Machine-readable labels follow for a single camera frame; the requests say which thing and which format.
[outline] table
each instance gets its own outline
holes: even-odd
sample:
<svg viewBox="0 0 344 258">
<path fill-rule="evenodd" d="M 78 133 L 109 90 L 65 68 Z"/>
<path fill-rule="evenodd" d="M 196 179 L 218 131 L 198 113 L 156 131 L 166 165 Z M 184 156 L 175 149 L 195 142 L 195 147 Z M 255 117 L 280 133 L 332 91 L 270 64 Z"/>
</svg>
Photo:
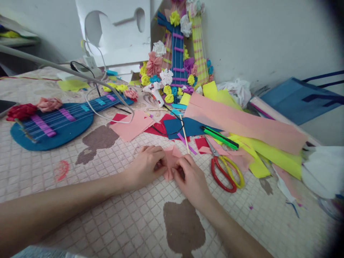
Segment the table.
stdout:
<svg viewBox="0 0 344 258">
<path fill-rule="evenodd" d="M 58 71 L 46 67 L 23 76 L 56 78 Z M 84 102 L 87 91 L 63 92 L 54 81 L 6 79 L 0 81 L 0 99 L 22 104 L 36 104 L 40 97 L 59 97 L 63 102 Z M 138 102 L 133 109 L 157 108 L 155 101 L 139 88 Z M 115 108 L 102 112 L 112 118 Z M 163 111 L 149 111 L 158 121 Z M 95 116 L 92 126 L 68 144 L 50 151 L 30 152 L 10 136 L 11 122 L 0 120 L 0 202 L 27 194 L 85 182 L 123 171 L 137 155 L 140 146 L 155 144 L 168 147 L 176 144 L 183 154 L 182 142 L 142 133 L 129 143 L 114 139 L 108 121 Z M 104 148 L 97 139 L 113 141 Z M 190 146 L 197 149 L 194 141 Z M 204 171 L 212 195 L 226 211 L 275 257 L 317 257 L 333 238 L 337 223 L 318 206 L 315 197 L 302 183 L 296 187 L 302 196 L 298 219 L 294 209 L 277 187 L 276 177 L 255 178 L 244 173 L 246 186 L 236 193 L 223 191 L 210 173 L 210 154 L 197 154 L 194 159 Z M 58 181 L 59 168 L 69 170 Z M 225 178 L 219 173 L 222 182 Z M 173 236 L 187 229 L 189 249 L 176 250 L 178 239 Z M 43 246 L 68 250 L 86 257 L 227 257 L 223 242 L 196 210 L 190 208 L 174 181 L 163 177 L 139 191 L 112 197 L 93 207 L 47 236 Z"/>
</svg>

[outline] red scissors handle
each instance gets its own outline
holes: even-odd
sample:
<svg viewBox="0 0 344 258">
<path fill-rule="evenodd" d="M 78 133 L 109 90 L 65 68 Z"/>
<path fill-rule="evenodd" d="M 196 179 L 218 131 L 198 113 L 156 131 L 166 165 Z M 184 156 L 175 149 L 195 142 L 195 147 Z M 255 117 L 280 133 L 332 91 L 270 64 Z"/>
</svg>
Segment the red scissors handle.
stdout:
<svg viewBox="0 0 344 258">
<path fill-rule="evenodd" d="M 218 176 L 215 173 L 215 163 L 217 165 L 217 167 L 219 168 L 219 170 L 221 171 L 221 173 L 228 179 L 228 181 L 230 182 L 230 184 L 232 185 L 232 189 L 229 189 L 228 187 L 224 186 L 224 184 L 222 184 L 222 182 L 219 180 Z M 232 178 L 223 170 L 223 168 L 220 166 L 219 164 L 219 160 L 217 157 L 214 156 L 214 158 L 211 159 L 211 173 L 212 176 L 214 177 L 216 183 L 226 192 L 230 192 L 230 193 L 234 193 L 237 190 L 237 186 L 235 185 L 234 181 L 232 180 Z"/>
</svg>

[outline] red stain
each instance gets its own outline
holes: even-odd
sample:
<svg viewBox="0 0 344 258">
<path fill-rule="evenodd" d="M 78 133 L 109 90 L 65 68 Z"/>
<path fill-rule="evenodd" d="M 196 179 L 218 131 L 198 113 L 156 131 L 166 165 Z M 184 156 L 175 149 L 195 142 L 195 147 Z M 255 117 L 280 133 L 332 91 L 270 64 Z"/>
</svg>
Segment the red stain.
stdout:
<svg viewBox="0 0 344 258">
<path fill-rule="evenodd" d="M 55 179 L 57 182 L 63 180 L 69 171 L 69 163 L 67 161 L 60 161 L 54 168 Z"/>
</svg>

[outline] blue guitar model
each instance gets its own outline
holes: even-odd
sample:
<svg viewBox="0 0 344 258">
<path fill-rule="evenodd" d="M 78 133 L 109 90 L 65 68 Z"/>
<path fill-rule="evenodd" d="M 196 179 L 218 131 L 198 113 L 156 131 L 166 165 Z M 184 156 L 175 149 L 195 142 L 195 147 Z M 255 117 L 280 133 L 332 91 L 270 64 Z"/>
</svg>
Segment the blue guitar model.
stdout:
<svg viewBox="0 0 344 258">
<path fill-rule="evenodd" d="M 131 105 L 131 99 L 124 99 Z M 121 101 L 111 92 L 90 101 L 96 112 L 105 110 Z M 58 110 L 48 113 L 38 111 L 30 120 L 15 123 L 11 128 L 13 139 L 28 151 L 46 151 L 57 148 L 87 130 L 93 123 L 94 112 L 85 103 L 65 103 Z"/>
</svg>

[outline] smartphone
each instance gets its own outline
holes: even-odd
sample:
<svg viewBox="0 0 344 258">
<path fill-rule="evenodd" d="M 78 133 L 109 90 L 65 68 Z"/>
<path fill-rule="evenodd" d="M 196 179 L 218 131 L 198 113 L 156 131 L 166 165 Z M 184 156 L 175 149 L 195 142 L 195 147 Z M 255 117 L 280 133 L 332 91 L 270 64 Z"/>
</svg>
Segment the smartphone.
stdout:
<svg viewBox="0 0 344 258">
<path fill-rule="evenodd" d="M 11 107 L 18 105 L 18 102 L 0 100 L 0 118 L 7 115 Z"/>
</svg>

